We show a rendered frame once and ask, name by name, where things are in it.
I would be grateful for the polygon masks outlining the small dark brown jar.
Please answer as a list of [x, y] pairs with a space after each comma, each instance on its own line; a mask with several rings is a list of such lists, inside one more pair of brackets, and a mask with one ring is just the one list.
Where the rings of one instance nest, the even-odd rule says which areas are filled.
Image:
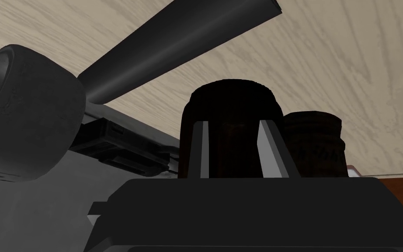
[[301, 177], [348, 177], [342, 120], [319, 111], [284, 116], [285, 144]]

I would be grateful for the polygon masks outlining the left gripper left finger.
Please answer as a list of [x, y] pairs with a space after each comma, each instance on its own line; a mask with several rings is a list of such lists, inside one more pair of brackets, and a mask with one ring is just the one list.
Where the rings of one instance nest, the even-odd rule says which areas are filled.
[[187, 178], [209, 178], [209, 129], [207, 121], [194, 123]]

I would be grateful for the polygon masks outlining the large dark brown jar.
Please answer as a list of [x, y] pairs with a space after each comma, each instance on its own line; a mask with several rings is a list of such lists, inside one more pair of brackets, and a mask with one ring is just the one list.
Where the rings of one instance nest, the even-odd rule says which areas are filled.
[[197, 121], [208, 122], [210, 177], [263, 177], [257, 135], [260, 121], [270, 119], [283, 134], [282, 109], [272, 91], [257, 82], [224, 79], [197, 88], [182, 114], [178, 177], [188, 176]]

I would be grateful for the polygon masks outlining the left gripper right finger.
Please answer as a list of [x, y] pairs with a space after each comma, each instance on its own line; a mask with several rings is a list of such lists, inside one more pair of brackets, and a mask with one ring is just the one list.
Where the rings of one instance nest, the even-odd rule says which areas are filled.
[[258, 153], [264, 178], [300, 178], [298, 169], [272, 120], [261, 120]]

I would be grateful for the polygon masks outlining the long black bar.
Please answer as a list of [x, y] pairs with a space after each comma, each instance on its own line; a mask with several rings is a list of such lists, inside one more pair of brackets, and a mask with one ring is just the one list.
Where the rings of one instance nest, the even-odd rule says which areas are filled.
[[281, 13], [277, 0], [173, 0], [78, 79], [105, 104]]

